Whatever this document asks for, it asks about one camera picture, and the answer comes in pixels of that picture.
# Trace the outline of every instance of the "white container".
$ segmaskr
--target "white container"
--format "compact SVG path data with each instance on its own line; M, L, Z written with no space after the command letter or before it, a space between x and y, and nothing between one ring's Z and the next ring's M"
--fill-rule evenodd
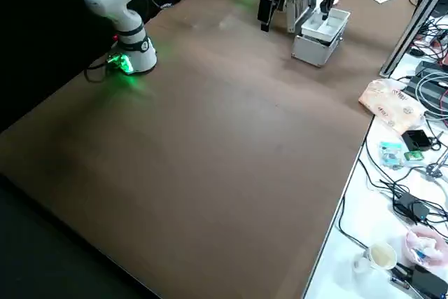
M322 21L322 13L314 12L303 23L302 34L322 41L331 42L337 33L347 24L349 16L350 12L332 8L327 20Z

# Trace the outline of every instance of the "black background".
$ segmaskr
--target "black background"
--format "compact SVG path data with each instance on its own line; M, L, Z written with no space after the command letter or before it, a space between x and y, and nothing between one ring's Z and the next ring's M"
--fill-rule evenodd
M146 0L129 7L144 16ZM3 0L3 9L0 132L107 52L113 36L83 0Z

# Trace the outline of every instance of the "charger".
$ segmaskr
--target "charger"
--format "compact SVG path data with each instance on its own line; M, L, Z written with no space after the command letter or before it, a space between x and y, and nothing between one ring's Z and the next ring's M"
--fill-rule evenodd
M429 214L429 208L409 193L403 193L396 201L395 207L414 222L425 221Z

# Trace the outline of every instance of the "metal frame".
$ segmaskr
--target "metal frame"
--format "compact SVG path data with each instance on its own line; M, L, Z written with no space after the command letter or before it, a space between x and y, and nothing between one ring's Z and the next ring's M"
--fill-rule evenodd
M381 77L388 78L391 76L398 63L403 58L414 37L417 35L420 27L427 21L434 8L438 4L439 0L423 0L419 7L415 10L412 16L411 22L406 27L400 40L393 49L391 55L389 55L387 61L381 67L379 75Z
M286 21L289 33L297 34L313 13L317 0L286 0Z

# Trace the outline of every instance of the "cup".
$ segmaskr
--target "cup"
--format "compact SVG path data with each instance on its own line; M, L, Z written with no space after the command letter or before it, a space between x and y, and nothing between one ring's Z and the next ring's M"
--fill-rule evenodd
M376 243L357 256L353 262L356 273L369 270L391 270L397 265L397 253L387 243Z

